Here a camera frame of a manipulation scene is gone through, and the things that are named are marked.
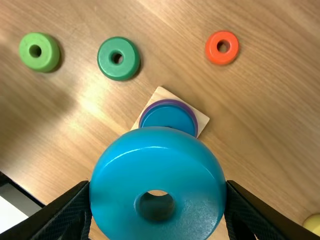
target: wood grain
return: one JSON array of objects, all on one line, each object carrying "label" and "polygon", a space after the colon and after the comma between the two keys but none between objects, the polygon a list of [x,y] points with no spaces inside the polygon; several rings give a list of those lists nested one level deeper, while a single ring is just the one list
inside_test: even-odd
[{"label": "wood grain", "polygon": [[[0,171],[50,203],[90,179],[164,86],[210,117],[199,139],[225,177],[302,224],[320,212],[319,11],[317,0],[0,1]],[[216,66],[204,45],[224,29],[241,50]],[[58,71],[21,63],[29,32],[60,42]],[[98,48],[113,36],[140,50],[133,80],[109,80],[98,68]],[[228,239],[224,224],[210,239]],[[95,224],[90,236],[106,239]]]},{"label": "wood grain", "polygon": [[172,94],[171,92],[169,92],[168,90],[164,89],[161,86],[158,86],[155,89],[154,93],[152,94],[152,96],[150,97],[149,101],[144,106],[144,108],[141,111],[139,117],[136,119],[136,121],[134,122],[134,124],[133,124],[133,126],[132,126],[132,128],[130,130],[134,130],[134,129],[138,129],[139,128],[140,118],[141,118],[142,114],[144,113],[144,111],[146,110],[146,108],[148,106],[150,106],[151,104],[153,104],[155,102],[158,102],[160,100],[165,100],[165,99],[178,100],[178,101],[188,105],[188,107],[193,111],[193,113],[194,113],[194,115],[195,115],[195,117],[196,117],[196,119],[198,121],[198,134],[197,134],[197,138],[198,138],[199,135],[201,134],[201,132],[205,129],[205,127],[208,124],[210,118],[208,116],[206,116],[204,113],[200,112],[199,110],[197,110],[196,108],[194,108],[190,104],[186,103],[181,98],[177,97],[176,95]]}]

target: dark green ring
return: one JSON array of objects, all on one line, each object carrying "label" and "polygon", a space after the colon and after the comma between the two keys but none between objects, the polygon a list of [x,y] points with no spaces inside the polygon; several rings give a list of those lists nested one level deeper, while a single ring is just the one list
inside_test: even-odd
[{"label": "dark green ring", "polygon": [[[115,56],[122,56],[117,63]],[[137,47],[130,40],[115,36],[107,39],[99,48],[97,56],[101,72],[108,78],[116,81],[125,81],[132,78],[140,65],[140,55]]]}]

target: yellow object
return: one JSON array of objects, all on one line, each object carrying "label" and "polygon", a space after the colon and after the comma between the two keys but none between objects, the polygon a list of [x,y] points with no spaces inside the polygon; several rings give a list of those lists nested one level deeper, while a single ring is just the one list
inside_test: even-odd
[{"label": "yellow object", "polygon": [[320,213],[308,217],[303,227],[320,237]]}]

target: wooden base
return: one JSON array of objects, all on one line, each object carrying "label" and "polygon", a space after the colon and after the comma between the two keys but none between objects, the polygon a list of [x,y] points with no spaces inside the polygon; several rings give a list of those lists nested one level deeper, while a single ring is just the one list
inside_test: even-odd
[{"label": "wooden base", "polygon": [[133,124],[131,130],[137,129],[139,128],[139,121],[141,118],[142,113],[145,111],[145,109],[150,106],[151,104],[159,101],[159,100],[163,100],[163,99],[173,99],[173,100],[178,100],[180,102],[183,102],[185,104],[187,104],[193,111],[193,113],[196,116],[196,119],[198,121],[198,135],[197,137],[199,137],[200,133],[204,130],[205,126],[207,125],[207,123],[209,122],[210,118],[208,116],[206,116],[205,114],[203,114],[202,112],[200,112],[199,110],[195,109],[193,106],[191,106],[190,104],[186,103],[185,101],[181,100],[179,97],[177,97],[176,95],[174,95],[173,93],[169,92],[168,90],[164,89],[161,86],[158,86],[155,90],[155,92],[153,93],[153,95],[151,96],[150,100],[148,101],[148,103],[145,105],[144,109],[142,110],[142,112],[140,113],[139,117],[137,118],[137,120],[135,121],[135,123]]}]

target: blue ring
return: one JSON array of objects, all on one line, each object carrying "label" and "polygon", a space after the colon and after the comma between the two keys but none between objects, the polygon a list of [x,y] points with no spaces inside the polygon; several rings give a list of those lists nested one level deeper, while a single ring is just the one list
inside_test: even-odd
[{"label": "blue ring", "polygon": [[[165,221],[146,219],[137,204],[150,190],[174,199]],[[168,127],[130,131],[102,154],[89,189],[96,224],[110,240],[205,240],[226,204],[223,171],[193,136]]]},{"label": "blue ring", "polygon": [[196,124],[182,107],[172,103],[161,103],[145,113],[139,127],[169,127],[197,137]]}]

